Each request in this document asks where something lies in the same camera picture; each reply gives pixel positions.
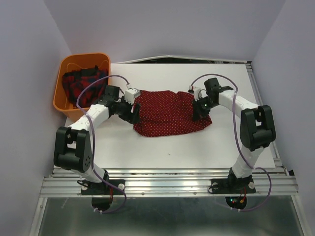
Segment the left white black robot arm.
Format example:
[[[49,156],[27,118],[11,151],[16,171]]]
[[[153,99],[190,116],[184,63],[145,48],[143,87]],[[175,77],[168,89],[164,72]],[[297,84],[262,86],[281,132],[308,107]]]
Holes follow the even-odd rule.
[[[95,164],[95,130],[111,116],[135,124],[140,121],[140,105],[135,103],[140,90],[128,87],[122,96],[117,86],[106,86],[104,93],[73,124],[56,132],[54,165],[77,173],[85,181],[81,185],[103,194],[118,189],[109,182],[108,172]]]

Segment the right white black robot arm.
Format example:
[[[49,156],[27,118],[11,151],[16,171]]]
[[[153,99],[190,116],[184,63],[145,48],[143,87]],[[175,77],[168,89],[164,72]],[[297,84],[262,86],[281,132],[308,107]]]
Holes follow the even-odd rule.
[[[243,189],[255,192],[252,172],[263,150],[276,139],[272,109],[268,105],[257,105],[239,96],[238,87],[221,86],[215,74],[209,74],[204,82],[206,96],[202,89],[191,84],[189,93],[192,102],[193,121],[207,117],[217,106],[232,112],[233,132],[239,156],[230,168],[226,178],[211,180],[212,194],[237,193]]]

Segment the red polka dot skirt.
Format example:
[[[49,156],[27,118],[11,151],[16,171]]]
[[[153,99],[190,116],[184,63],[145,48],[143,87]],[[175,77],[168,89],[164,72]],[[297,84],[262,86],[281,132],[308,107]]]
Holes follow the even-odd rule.
[[[144,137],[183,135],[201,131],[212,124],[209,116],[193,120],[193,95],[187,92],[146,91],[135,102],[140,105],[140,121],[133,129]]]

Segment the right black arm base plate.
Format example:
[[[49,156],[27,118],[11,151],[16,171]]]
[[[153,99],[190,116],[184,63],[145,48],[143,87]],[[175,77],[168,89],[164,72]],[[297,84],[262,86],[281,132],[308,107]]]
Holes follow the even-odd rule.
[[[256,193],[256,188],[252,177],[247,178],[213,178],[211,179],[212,194],[247,194]]]

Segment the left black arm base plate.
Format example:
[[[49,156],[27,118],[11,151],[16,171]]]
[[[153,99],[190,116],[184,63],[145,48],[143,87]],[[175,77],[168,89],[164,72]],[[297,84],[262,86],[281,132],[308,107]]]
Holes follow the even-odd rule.
[[[77,183],[81,186],[81,195],[92,196],[92,195],[123,195],[125,189],[124,179],[110,179],[109,183],[114,187],[105,184],[104,182],[93,183],[87,180],[78,180]]]

